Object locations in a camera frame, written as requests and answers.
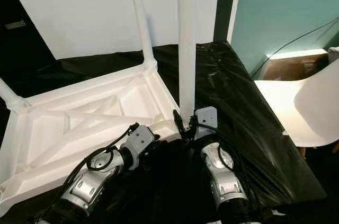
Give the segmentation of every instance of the teal wall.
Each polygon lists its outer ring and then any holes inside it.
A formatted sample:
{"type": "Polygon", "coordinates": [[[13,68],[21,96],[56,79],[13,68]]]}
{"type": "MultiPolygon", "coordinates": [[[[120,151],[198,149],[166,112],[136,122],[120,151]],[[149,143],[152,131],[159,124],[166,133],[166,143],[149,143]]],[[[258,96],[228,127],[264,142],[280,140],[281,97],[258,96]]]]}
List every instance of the teal wall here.
{"type": "MultiPolygon", "coordinates": [[[[265,55],[338,16],[339,0],[239,0],[231,45],[252,73],[265,55]]],[[[330,27],[319,29],[280,52],[322,48],[331,39],[336,43],[339,23],[329,30],[330,27]]]]}

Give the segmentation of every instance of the white chair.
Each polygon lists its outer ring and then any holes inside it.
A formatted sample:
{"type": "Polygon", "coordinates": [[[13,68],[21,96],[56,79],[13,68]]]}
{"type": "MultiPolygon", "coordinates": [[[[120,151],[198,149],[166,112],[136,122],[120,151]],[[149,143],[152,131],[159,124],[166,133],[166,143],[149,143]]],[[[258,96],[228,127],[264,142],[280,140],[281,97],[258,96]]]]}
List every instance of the white chair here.
{"type": "Polygon", "coordinates": [[[255,84],[297,147],[318,147],[339,139],[339,60],[298,81],[255,84]]]}

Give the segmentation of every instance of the white wall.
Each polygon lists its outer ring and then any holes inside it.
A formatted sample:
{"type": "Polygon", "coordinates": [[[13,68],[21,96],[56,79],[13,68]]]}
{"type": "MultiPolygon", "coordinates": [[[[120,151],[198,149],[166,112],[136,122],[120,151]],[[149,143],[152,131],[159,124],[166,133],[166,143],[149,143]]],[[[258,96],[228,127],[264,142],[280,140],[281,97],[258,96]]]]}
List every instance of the white wall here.
{"type": "MultiPolygon", "coordinates": [[[[140,50],[132,0],[20,0],[55,58],[140,50]]],[[[144,0],[153,46],[178,42],[177,0],[144,0]]],[[[217,0],[197,0],[198,43],[213,41],[217,0]]]]}
{"type": "MultiPolygon", "coordinates": [[[[338,1],[239,0],[232,47],[246,69],[253,73],[267,58],[266,55],[337,18],[338,1]]],[[[323,48],[332,37],[324,35],[329,28],[331,24],[293,42],[280,52],[323,48]]]]}

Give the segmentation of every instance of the black tarp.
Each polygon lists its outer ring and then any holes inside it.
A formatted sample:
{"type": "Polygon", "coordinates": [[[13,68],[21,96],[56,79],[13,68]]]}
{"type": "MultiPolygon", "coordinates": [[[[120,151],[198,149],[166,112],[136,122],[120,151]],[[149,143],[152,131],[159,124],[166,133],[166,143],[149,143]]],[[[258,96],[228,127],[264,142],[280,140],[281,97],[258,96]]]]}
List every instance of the black tarp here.
{"type": "MultiPolygon", "coordinates": [[[[154,55],[161,78],[179,102],[177,46],[156,47],[154,55]]],[[[78,57],[56,61],[24,77],[11,74],[2,77],[18,94],[28,97],[141,62],[141,52],[78,57]]],[[[197,45],[195,89],[196,108],[218,109],[219,129],[229,135],[228,140],[244,156],[245,169],[262,206],[326,197],[291,139],[282,134],[281,124],[227,43],[197,45]]],[[[182,141],[162,149],[163,158],[154,162],[151,172],[138,171],[121,177],[120,183],[114,181],[119,186],[112,184],[106,205],[97,213],[102,223],[113,218],[115,223],[121,223],[120,219],[136,217],[139,223],[166,223],[166,220],[180,223],[192,220],[189,216],[195,216],[192,223],[200,223],[215,217],[208,190],[201,187],[203,182],[197,182],[204,178],[199,158],[182,141]]]]}

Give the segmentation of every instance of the white pole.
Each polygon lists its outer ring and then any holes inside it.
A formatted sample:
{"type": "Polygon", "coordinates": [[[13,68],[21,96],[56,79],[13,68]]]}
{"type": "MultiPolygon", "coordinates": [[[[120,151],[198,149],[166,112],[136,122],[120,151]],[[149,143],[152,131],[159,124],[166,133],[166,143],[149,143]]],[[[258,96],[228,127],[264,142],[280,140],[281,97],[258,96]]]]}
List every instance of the white pole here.
{"type": "Polygon", "coordinates": [[[180,116],[187,128],[194,113],[196,0],[178,0],[180,116]]]}
{"type": "Polygon", "coordinates": [[[153,56],[152,43],[150,41],[147,18],[144,8],[144,1],[133,0],[133,4],[141,37],[142,52],[144,53],[144,65],[146,68],[151,68],[156,66],[157,62],[153,56]]]}
{"type": "Polygon", "coordinates": [[[8,109],[24,106],[24,98],[16,95],[12,89],[0,78],[0,97],[6,102],[8,109]]]}
{"type": "Polygon", "coordinates": [[[231,44],[231,41],[232,41],[232,34],[233,34],[233,28],[234,28],[234,23],[235,23],[235,16],[237,14],[238,1],[239,0],[233,0],[232,9],[231,9],[231,16],[229,18],[227,41],[230,44],[231,44]]]}

